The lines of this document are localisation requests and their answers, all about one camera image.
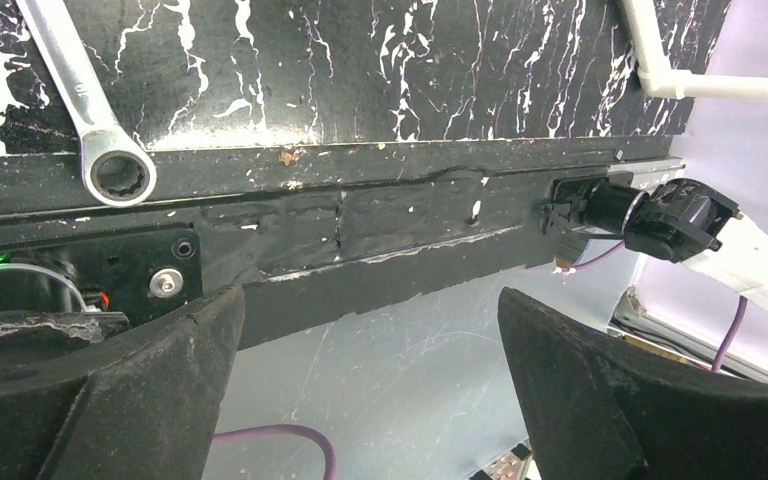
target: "white pipe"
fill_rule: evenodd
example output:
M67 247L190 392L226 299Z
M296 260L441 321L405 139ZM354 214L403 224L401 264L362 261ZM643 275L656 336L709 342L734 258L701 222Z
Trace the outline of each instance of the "white pipe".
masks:
M622 0L634 49L637 76L652 97L717 97L768 102L768 78L696 75L673 69L664 54L653 0Z

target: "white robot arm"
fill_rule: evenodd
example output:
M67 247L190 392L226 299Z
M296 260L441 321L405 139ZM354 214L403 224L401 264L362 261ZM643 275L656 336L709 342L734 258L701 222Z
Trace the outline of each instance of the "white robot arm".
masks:
M722 244L718 251L705 250L681 263L768 311L768 235L738 213L726 222L717 240Z
M651 195L628 175L560 180L546 207L551 230L598 227L629 250L682 263L768 311L768 235L737 204L691 179Z

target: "wrench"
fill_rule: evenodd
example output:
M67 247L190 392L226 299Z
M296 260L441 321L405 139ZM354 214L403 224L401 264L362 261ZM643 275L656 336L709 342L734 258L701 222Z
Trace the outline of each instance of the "wrench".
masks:
M63 0L16 0L81 143L81 179L101 203L129 207L157 183L151 158L116 120Z

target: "silver washer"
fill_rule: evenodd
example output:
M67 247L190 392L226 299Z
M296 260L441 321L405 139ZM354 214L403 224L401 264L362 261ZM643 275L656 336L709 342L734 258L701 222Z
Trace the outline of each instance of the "silver washer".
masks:
M184 288L184 276L174 268L164 268L152 275L148 284L151 294L157 298L171 298Z

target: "floor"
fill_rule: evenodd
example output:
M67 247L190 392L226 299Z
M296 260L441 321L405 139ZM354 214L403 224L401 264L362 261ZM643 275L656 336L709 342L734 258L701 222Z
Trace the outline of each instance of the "floor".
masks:
M620 251L569 276L513 269L241 351L217 432L298 423L335 444L340 478L466 478L527 436L496 323L500 290L604 327L636 262ZM279 437L212 449L203 479L318 480L323 466L314 444Z

